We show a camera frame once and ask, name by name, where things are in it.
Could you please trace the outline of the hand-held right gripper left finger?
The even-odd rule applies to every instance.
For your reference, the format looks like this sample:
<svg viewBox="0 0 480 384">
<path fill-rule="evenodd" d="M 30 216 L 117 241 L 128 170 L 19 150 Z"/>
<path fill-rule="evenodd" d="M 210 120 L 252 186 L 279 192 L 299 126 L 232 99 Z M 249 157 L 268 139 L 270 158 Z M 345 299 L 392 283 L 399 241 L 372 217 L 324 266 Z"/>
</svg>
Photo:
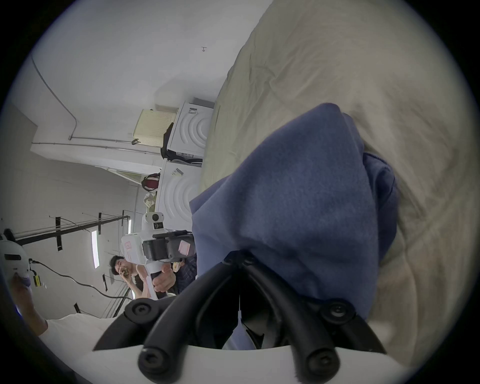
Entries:
<svg viewBox="0 0 480 384">
<path fill-rule="evenodd" d="M 177 296 L 134 300 L 93 351 L 141 345 L 140 372 L 156 384 L 175 383 L 188 345 L 220 350 L 232 336 L 238 325 L 238 272 L 238 263 L 227 258 Z"/>
</svg>

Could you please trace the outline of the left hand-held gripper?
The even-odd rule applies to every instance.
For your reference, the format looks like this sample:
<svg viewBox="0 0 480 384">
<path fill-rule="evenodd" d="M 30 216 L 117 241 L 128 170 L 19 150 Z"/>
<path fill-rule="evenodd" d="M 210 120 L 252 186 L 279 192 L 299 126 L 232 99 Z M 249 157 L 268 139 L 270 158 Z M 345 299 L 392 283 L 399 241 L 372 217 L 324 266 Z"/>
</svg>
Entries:
<svg viewBox="0 0 480 384">
<path fill-rule="evenodd" d="M 170 294 L 156 293 L 152 279 L 164 263 L 182 262 L 196 257 L 195 238 L 186 230 L 169 232 L 164 228 L 164 214 L 149 212 L 143 216 L 141 230 L 121 239 L 126 261 L 134 264 L 143 283 L 142 296 L 159 300 Z"/>
</svg>

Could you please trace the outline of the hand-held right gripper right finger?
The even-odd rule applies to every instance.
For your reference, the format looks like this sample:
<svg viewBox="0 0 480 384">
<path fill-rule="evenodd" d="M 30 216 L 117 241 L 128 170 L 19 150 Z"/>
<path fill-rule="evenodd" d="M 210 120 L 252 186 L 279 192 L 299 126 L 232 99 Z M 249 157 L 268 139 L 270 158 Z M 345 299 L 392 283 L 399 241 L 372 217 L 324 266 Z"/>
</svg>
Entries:
<svg viewBox="0 0 480 384">
<path fill-rule="evenodd" d="M 245 258 L 243 270 L 279 319 L 300 381 L 334 378 L 341 366 L 336 347 L 387 354 L 350 302 L 341 298 L 317 302 L 301 298 L 284 279 L 255 258 Z"/>
</svg>

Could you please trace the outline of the person's left hand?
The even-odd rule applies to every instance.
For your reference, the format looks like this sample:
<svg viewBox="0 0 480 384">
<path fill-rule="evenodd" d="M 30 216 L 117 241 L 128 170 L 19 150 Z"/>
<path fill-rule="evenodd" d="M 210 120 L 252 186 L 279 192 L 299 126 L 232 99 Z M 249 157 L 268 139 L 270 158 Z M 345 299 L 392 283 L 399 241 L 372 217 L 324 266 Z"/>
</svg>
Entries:
<svg viewBox="0 0 480 384">
<path fill-rule="evenodd" d="M 152 278 L 153 289 L 156 293 L 166 293 L 176 283 L 176 275 L 173 272 L 170 262 L 162 264 L 161 272 Z"/>
</svg>

